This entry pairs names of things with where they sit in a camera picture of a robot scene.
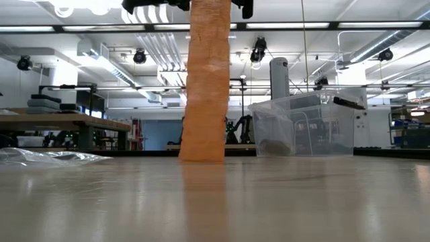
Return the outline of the red cabinet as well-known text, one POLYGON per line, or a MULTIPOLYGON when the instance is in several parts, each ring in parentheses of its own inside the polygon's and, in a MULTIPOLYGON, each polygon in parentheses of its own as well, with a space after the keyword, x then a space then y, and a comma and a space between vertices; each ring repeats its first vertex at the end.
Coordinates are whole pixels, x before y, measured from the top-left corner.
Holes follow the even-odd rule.
POLYGON ((130 148, 132 151, 143 150, 143 135, 141 120, 134 118, 132 120, 132 132, 130 138, 130 148))

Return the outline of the orange elastic bandage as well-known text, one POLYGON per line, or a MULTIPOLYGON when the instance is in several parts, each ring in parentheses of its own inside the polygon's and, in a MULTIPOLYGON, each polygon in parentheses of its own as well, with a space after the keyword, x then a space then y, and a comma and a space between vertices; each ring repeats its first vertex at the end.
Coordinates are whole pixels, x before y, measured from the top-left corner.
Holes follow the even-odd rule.
POLYGON ((179 158, 223 162, 230 83, 230 0, 192 0, 179 158))

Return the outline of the storage shelf rack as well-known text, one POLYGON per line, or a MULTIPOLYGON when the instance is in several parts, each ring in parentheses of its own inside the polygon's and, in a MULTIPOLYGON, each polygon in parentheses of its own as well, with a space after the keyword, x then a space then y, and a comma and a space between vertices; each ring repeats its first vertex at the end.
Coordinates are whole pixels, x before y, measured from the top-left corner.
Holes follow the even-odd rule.
POLYGON ((392 146, 430 149, 430 97, 394 102, 388 117, 392 146))

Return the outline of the clear plastic box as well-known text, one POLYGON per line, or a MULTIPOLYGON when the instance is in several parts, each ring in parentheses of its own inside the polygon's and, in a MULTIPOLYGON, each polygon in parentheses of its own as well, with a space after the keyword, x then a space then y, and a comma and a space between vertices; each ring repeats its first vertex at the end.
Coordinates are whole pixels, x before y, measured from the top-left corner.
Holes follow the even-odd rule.
POLYGON ((322 90, 270 101, 290 105, 294 145, 290 156, 353 153, 355 112, 365 109, 357 96, 342 90, 322 90))

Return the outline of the black aluminium rig frame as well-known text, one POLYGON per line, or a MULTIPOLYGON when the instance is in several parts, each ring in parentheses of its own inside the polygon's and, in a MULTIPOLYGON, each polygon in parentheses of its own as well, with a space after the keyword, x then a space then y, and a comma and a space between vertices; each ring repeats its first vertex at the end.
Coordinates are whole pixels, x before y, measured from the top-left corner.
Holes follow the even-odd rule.
MULTIPOLYGON (((188 32, 189 24, 0 25, 0 34, 152 34, 188 32)), ((343 32, 430 30, 430 20, 364 22, 236 22, 231 32, 343 32)), ((358 148, 354 155, 430 159, 430 149, 358 148)))

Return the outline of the clear plastic zip bag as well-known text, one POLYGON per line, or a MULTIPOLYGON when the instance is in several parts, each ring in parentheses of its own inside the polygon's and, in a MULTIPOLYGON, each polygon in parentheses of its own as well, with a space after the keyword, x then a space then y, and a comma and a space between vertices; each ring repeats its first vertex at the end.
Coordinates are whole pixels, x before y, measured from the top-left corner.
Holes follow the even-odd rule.
POLYGON ((286 143, 291 148, 290 155, 293 155, 293 128, 290 105, 286 102, 268 101, 251 104, 249 110, 253 117, 257 156, 266 157, 259 154, 258 146, 263 139, 280 140, 286 143))

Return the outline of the stacked grey pads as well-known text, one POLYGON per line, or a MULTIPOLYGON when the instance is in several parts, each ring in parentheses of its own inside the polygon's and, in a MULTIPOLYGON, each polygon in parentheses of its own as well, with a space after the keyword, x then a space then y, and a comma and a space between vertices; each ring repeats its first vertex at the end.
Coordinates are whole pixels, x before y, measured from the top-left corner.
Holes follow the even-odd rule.
POLYGON ((66 104, 57 97, 44 94, 31 94, 27 105, 26 114, 77 114, 81 112, 77 104, 66 104))

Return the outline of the wooden workbench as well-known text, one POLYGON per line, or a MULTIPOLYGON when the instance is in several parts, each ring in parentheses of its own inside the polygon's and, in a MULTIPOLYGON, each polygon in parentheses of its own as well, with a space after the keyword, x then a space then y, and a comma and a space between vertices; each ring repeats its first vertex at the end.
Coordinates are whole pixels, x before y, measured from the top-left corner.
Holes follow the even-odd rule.
POLYGON ((118 133, 118 150, 128 148, 129 124, 95 118, 86 114, 19 114, 0 115, 1 131, 78 131, 78 149, 93 150, 95 129, 118 133))

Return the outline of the background wooden table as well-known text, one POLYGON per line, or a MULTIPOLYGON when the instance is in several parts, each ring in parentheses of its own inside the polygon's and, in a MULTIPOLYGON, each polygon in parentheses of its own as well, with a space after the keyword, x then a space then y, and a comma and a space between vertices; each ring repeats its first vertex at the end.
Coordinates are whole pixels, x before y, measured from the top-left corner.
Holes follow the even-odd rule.
MULTIPOLYGON (((165 147, 166 150, 179 150, 181 145, 167 145, 165 147)), ((226 150, 255 150, 255 144, 234 144, 234 145, 225 145, 224 148, 226 150)))

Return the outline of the crumpled clear plastic bag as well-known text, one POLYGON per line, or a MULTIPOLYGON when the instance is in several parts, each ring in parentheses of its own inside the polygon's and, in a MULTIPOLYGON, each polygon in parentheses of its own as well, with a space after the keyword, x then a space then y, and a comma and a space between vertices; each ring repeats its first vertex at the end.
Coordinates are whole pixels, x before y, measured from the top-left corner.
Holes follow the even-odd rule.
POLYGON ((107 159, 110 157, 74 151, 39 153, 13 147, 0 149, 0 169, 74 167, 107 159))

